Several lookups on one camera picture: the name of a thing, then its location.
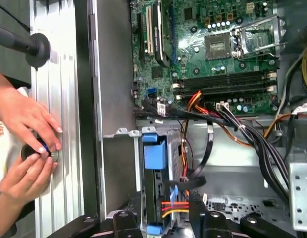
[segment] white shirt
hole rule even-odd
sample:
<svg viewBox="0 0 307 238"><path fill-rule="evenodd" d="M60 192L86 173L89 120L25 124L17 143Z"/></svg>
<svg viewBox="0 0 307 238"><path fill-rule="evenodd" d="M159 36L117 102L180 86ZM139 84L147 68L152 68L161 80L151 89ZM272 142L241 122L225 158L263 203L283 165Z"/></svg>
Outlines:
<svg viewBox="0 0 307 238"><path fill-rule="evenodd" d="M19 88L17 91L28 97L27 88ZM8 131L0 119L0 182L20 154L22 146L23 144Z"/></svg>

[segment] wrist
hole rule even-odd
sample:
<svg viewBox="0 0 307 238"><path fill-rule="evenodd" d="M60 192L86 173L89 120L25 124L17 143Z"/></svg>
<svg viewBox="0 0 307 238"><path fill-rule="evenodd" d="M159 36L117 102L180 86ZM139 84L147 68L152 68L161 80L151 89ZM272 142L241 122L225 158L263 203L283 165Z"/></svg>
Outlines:
<svg viewBox="0 0 307 238"><path fill-rule="evenodd" d="M16 93L16 89L10 86L0 86L0 106L9 100L11 94Z"/></svg>
<svg viewBox="0 0 307 238"><path fill-rule="evenodd" d="M19 211L25 206L25 203L1 194L0 206L7 209L7 211Z"/></svg>

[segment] connector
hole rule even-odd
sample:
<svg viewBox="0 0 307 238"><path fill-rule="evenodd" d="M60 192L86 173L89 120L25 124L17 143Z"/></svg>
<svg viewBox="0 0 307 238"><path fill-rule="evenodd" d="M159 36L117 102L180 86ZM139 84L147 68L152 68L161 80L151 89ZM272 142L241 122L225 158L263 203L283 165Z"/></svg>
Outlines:
<svg viewBox="0 0 307 238"><path fill-rule="evenodd" d="M152 28L152 7L146 7L146 31L147 31L147 51L149 55L154 54L153 48L153 28Z"/></svg>

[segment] green circuit board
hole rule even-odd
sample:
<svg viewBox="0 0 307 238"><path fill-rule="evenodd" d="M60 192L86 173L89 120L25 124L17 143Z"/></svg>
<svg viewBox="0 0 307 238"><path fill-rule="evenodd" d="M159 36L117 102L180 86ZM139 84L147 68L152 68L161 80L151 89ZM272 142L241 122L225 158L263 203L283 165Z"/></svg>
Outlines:
<svg viewBox="0 0 307 238"><path fill-rule="evenodd" d="M190 85L193 79L203 78L203 81L207 82L210 78L212 85L205 91L209 94L206 102L214 105L229 102L230 110L236 115L275 113L277 108L272 101L276 99L276 87L269 92L253 93L241 90L212 95L218 77L223 76L220 78L223 81L226 75L248 73L251 77L251 73L256 73L257 77L260 77L261 72L276 72L277 58L265 55L245 60L236 59L226 46L234 44L230 37L231 29L272 15L272 0L173 0L172 10L169 9L167 15L170 25L163 33L163 39L171 42L172 53L168 45L170 67L161 67L155 57L148 54L146 17L149 15L146 11L155 2L156 0L135 0L131 3L134 82L137 84L137 90L134 91L135 105L140 106L148 91L155 89L158 98L183 106L187 98L183 99L181 93L177 94L179 89L175 89L175 79L184 82L186 88L186 83ZM260 28L249 29L246 36L248 51L268 45L274 40L269 22ZM275 75L273 74L271 81L276 82ZM192 90L198 91L199 84L195 83L194 86Z"/></svg>

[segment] blue plastic tab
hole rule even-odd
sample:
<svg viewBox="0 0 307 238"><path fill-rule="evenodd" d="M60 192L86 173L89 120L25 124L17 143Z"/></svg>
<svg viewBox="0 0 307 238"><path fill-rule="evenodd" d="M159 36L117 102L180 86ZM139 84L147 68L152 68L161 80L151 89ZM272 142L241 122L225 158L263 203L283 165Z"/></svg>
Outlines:
<svg viewBox="0 0 307 238"><path fill-rule="evenodd" d="M144 161L145 169L163 170L167 166L165 140L160 145L145 145Z"/></svg>
<svg viewBox="0 0 307 238"><path fill-rule="evenodd" d="M158 142L157 134L145 134L142 137L143 142Z"/></svg>
<svg viewBox="0 0 307 238"><path fill-rule="evenodd" d="M170 202L171 202L171 206L173 206L173 204L176 201L178 195L179 195L178 186L175 185L174 188L170 187Z"/></svg>
<svg viewBox="0 0 307 238"><path fill-rule="evenodd" d="M162 231L163 231L162 227L151 226L151 225L147 226L147 230L146 230L147 234L149 234L149 235L159 235L159 234L162 233Z"/></svg>

